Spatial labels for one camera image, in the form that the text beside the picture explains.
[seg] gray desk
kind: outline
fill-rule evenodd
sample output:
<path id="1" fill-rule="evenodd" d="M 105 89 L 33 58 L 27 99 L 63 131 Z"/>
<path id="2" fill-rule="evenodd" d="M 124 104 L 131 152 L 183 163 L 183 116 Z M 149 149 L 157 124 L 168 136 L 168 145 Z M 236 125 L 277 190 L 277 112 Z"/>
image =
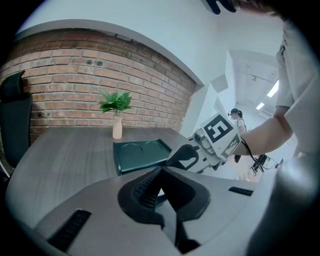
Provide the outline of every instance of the gray desk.
<path id="1" fill-rule="evenodd" d="M 188 140 L 169 128 L 49 128 L 16 167 L 5 195 L 14 218 L 34 228 L 52 209 L 95 182 L 116 177 L 113 142 L 162 139 L 170 148 Z"/>

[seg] black office chair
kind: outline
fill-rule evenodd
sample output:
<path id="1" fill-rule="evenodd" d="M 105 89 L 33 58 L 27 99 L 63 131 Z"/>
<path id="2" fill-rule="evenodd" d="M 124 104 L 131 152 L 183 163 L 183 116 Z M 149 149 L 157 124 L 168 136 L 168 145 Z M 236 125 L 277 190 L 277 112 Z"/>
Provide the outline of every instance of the black office chair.
<path id="1" fill-rule="evenodd" d="M 23 92 L 21 71 L 0 86 L 0 128 L 6 161 L 15 168 L 30 147 L 32 96 Z"/>

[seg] brick wall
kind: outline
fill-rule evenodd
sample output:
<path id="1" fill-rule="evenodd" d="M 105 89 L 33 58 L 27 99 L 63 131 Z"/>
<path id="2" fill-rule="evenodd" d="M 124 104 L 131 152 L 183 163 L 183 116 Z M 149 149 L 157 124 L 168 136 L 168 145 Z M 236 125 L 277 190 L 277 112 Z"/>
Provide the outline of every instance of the brick wall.
<path id="1" fill-rule="evenodd" d="M 18 71 L 32 93 L 31 140 L 51 126 L 112 126 L 101 92 L 131 91 L 124 127 L 182 127 L 196 83 L 167 58 L 135 42 L 89 29 L 50 30 L 17 42 L 0 83 Z"/>

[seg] black rubber pad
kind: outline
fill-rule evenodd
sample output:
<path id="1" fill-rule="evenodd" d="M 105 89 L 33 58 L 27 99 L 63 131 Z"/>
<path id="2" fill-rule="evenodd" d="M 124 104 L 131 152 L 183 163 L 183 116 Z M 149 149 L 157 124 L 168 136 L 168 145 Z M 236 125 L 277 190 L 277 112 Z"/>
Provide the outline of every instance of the black rubber pad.
<path id="1" fill-rule="evenodd" d="M 248 196 L 248 197 L 251 197 L 251 195 L 253 193 L 252 190 L 243 189 L 243 188 L 239 188 L 239 187 L 235 187 L 235 186 L 230 187 L 228 190 L 231 192 L 237 193 L 237 194 Z"/>
<path id="2" fill-rule="evenodd" d="M 81 228 L 87 222 L 91 212 L 86 210 L 76 210 L 71 217 L 49 238 L 48 242 L 60 251 L 67 251 L 73 240 L 76 238 Z"/>

